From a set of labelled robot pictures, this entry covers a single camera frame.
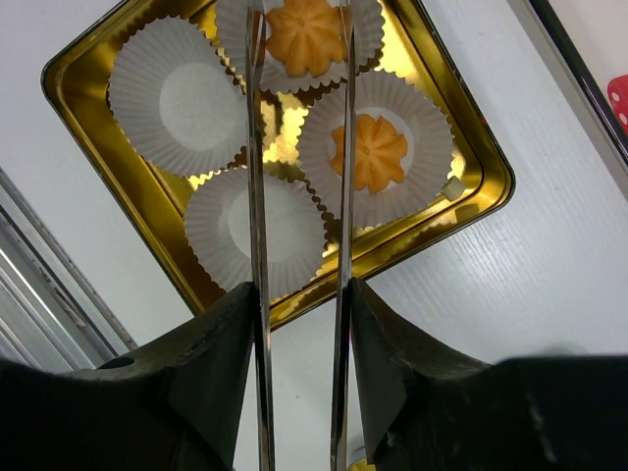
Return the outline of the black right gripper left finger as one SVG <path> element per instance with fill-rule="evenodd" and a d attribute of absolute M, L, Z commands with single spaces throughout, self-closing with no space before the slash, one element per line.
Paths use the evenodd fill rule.
<path fill-rule="evenodd" d="M 247 380 L 255 289 L 93 370 L 1 364 L 5 470 L 229 470 Z"/>

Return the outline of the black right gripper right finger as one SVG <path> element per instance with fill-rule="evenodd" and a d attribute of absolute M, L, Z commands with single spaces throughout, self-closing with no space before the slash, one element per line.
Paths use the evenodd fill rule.
<path fill-rule="evenodd" d="M 627 359 L 543 355 L 488 364 L 351 283 L 368 461 L 379 470 L 623 470 Z"/>

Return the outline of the orange cookie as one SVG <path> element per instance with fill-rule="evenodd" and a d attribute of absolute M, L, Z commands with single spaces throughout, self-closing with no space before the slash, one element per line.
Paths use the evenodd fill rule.
<path fill-rule="evenodd" d="M 289 77 L 317 78 L 344 60 L 342 7 L 328 1 L 285 1 L 266 14 L 267 51 Z"/>
<path fill-rule="evenodd" d="M 356 117 L 354 189 L 371 194 L 385 190 L 390 183 L 402 183 L 402 159 L 408 152 L 406 137 L 383 116 Z"/>

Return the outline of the metal tongs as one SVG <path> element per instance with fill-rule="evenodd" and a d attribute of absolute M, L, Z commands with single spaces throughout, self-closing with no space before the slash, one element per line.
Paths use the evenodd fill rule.
<path fill-rule="evenodd" d="M 334 344 L 330 461 L 333 470 L 347 467 L 348 366 L 350 349 L 350 282 L 352 279 L 353 193 L 356 131 L 355 28 L 351 3 L 340 4 L 341 38 L 347 68 L 344 98 L 343 163 L 340 202 L 340 247 Z M 247 107 L 247 169 L 251 273 L 259 299 L 254 322 L 259 468 L 274 470 L 275 435 L 271 364 L 270 295 L 266 241 L 265 193 L 262 159 L 261 78 L 264 65 L 266 18 L 263 3 L 249 1 L 245 10 L 245 96 Z"/>

